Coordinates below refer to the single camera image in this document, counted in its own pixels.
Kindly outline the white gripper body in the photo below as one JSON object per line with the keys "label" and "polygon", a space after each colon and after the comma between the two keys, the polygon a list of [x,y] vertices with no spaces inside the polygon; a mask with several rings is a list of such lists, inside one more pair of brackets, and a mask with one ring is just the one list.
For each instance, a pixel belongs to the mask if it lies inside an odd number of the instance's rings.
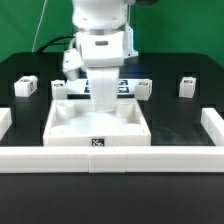
{"label": "white gripper body", "polygon": [[88,68],[87,78],[94,110],[96,112],[114,111],[118,93],[119,68]]}

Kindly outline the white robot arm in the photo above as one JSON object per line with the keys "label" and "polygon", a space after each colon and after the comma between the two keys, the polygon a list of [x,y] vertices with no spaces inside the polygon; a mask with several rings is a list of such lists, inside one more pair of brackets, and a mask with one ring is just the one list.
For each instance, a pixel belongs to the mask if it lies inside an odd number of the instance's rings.
{"label": "white robot arm", "polygon": [[68,80],[86,72],[93,108],[110,112],[116,108],[120,67],[136,58],[133,29],[129,25],[132,5],[153,5],[158,0],[72,0],[76,33],[64,52],[63,73]]}

